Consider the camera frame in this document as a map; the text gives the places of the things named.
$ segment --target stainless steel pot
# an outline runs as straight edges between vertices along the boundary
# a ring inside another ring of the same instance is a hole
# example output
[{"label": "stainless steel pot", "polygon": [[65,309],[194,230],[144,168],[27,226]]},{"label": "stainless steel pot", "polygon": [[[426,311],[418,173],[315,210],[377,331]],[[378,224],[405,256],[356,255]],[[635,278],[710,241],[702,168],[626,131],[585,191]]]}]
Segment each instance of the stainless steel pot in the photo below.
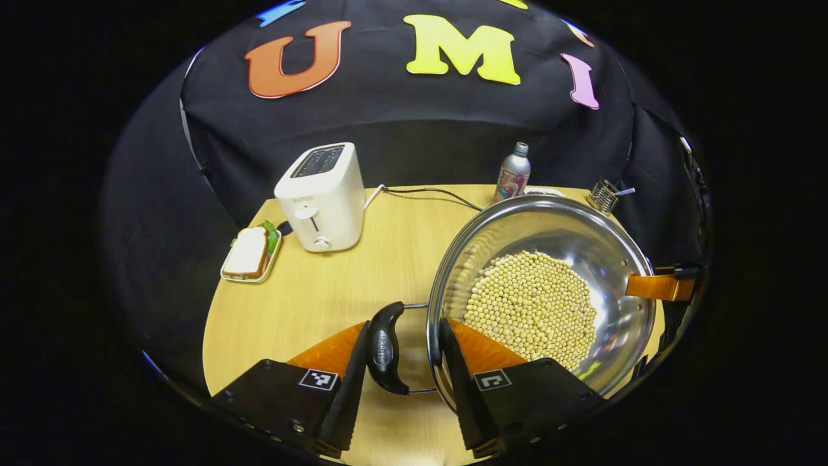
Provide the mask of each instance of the stainless steel pot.
[{"label": "stainless steel pot", "polygon": [[426,305],[389,304],[371,322],[368,369],[384,389],[407,395],[397,375],[394,323],[405,308],[428,308],[426,340],[431,374],[440,396],[456,410],[445,364],[440,322],[463,321],[478,276],[491,259],[523,250],[541,251],[566,261],[589,284],[596,338],[589,356],[572,371],[592,390],[608,395],[641,359],[653,330],[656,304],[626,296],[630,274],[652,275],[652,267],[620,225],[594,208],[567,197],[526,195],[481,211],[451,242]]}]

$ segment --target yellow letter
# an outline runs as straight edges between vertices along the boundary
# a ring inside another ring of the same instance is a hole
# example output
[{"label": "yellow letter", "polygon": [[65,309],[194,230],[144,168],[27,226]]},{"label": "yellow letter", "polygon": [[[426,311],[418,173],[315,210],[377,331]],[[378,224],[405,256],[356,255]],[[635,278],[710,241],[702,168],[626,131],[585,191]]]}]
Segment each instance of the yellow letter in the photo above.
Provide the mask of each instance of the yellow letter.
[{"label": "yellow letter", "polygon": [[512,63],[514,36],[497,27],[481,26],[468,39],[443,17],[409,15],[402,19],[414,26],[416,54],[406,69],[415,75],[444,75],[449,66],[440,61],[440,49],[449,57],[461,75],[468,75],[483,56],[477,69],[486,80],[520,84]]}]

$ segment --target white toaster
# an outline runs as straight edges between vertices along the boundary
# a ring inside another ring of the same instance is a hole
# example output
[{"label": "white toaster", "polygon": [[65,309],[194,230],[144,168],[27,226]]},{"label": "white toaster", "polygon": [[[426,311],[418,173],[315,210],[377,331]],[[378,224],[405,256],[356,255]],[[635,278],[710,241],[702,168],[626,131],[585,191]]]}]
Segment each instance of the white toaster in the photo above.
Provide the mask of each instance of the white toaster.
[{"label": "white toaster", "polygon": [[348,249],[362,235],[365,186],[352,143],[306,151],[282,175],[273,194],[308,251]]}]

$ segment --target pot handle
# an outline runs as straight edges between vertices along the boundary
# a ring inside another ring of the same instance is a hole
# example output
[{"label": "pot handle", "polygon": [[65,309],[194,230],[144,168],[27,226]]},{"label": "pot handle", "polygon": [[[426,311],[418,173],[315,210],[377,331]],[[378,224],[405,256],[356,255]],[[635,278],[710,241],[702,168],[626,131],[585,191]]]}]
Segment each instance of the pot handle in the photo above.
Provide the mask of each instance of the pot handle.
[{"label": "pot handle", "polygon": [[397,366],[400,363],[400,345],[397,341],[397,318],[406,309],[425,308],[425,304],[405,305],[402,301],[391,303],[374,314],[368,325],[368,371],[377,385],[394,395],[436,391],[436,388],[411,390],[400,380]]}]

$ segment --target table surface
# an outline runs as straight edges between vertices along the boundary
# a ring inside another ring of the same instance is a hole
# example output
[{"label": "table surface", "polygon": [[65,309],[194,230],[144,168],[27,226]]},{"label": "table surface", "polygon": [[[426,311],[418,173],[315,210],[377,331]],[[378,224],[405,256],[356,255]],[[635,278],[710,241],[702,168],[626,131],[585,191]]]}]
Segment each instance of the table surface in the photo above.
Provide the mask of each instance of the table surface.
[{"label": "table surface", "polygon": [[[454,192],[480,207],[491,205],[494,193],[494,185],[432,187]],[[589,193],[556,189],[584,203]],[[373,188],[365,191],[367,198]],[[302,249],[295,235],[288,235],[264,282],[221,279],[204,335],[204,372],[210,394],[263,358],[287,361],[346,327],[370,320],[387,304],[426,303],[449,243],[476,213],[438,192],[380,192],[365,211],[359,242],[349,250],[311,253]],[[285,220],[275,199],[265,201],[250,223],[265,220],[275,225]],[[399,374],[412,389],[434,386],[425,328],[425,309],[408,310],[397,321]],[[659,301],[645,351],[650,357],[663,328]],[[393,435],[388,435],[389,428]],[[366,371],[351,450],[334,461],[453,466],[475,460],[463,446],[457,417],[436,392],[392,395]]]}]

